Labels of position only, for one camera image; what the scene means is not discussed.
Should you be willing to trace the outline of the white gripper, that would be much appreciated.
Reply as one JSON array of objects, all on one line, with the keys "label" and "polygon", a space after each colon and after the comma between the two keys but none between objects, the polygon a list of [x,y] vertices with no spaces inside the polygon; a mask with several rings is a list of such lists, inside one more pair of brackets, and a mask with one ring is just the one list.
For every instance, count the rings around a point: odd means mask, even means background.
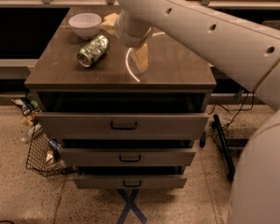
[{"label": "white gripper", "polygon": [[138,70],[141,73],[145,72],[148,67],[148,51],[147,44],[144,42],[151,31],[150,24],[140,21],[127,11],[122,10],[116,18],[114,30],[116,37],[123,45],[137,48],[132,49],[130,55]]}]

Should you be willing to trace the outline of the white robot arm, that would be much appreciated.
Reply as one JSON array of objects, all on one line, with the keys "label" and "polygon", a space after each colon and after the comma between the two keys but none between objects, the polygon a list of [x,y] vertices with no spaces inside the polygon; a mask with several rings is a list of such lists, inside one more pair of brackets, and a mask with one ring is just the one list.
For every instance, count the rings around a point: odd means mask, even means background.
[{"label": "white robot arm", "polygon": [[123,44],[139,46],[155,26],[273,109],[238,161],[228,224],[280,224],[280,31],[184,0],[118,2]]}]

